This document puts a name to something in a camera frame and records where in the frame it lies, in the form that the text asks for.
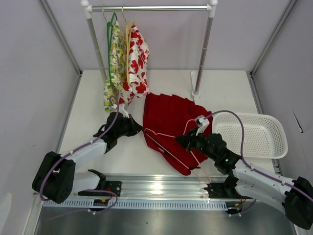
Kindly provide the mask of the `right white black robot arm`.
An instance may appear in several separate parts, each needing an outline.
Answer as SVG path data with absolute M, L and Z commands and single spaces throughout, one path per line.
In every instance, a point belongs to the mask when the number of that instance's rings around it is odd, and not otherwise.
M 313 187 L 303 178 L 276 175 L 230 151 L 221 134 L 204 137 L 197 129 L 175 140 L 186 151 L 197 150 L 214 161 L 215 168 L 231 180 L 224 184 L 228 197 L 237 194 L 256 199 L 282 212 L 287 219 L 304 230 L 313 225 Z

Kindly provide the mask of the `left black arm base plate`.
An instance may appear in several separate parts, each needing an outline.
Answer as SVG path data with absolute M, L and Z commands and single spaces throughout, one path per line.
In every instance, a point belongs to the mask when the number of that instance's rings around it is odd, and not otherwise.
M 105 185 L 99 185 L 95 190 L 101 190 L 101 192 L 91 192 L 91 191 L 80 191 L 78 192 L 79 196 L 104 196 L 110 197 L 111 194 L 103 191 L 110 191 L 115 193 L 118 197 L 121 194 L 122 182 L 121 181 L 106 181 Z

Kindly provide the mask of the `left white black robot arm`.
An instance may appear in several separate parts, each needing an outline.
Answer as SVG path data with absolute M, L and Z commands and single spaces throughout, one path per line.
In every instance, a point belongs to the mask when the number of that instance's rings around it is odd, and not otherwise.
M 46 153 L 32 183 L 43 201 L 57 204 L 64 202 L 71 194 L 81 196 L 118 195 L 108 186 L 106 176 L 94 169 L 80 173 L 78 169 L 96 157 L 111 151 L 121 137 L 132 137 L 143 127 L 131 115 L 112 112 L 105 124 L 85 144 L 67 153 Z

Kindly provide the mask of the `red skirt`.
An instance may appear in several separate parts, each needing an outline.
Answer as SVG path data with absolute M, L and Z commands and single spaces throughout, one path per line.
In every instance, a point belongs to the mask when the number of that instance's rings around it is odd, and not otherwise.
M 175 137 L 187 134 L 197 127 L 195 118 L 212 114 L 203 106 L 177 95 L 146 95 L 143 129 L 149 128 Z

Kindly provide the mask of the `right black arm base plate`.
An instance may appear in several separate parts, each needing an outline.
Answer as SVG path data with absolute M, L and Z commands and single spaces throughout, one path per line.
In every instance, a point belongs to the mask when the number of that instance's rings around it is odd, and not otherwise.
M 212 199 L 241 199 L 244 196 L 240 195 L 235 186 L 237 183 L 223 182 L 210 183 L 203 189 L 208 192 L 209 198 Z

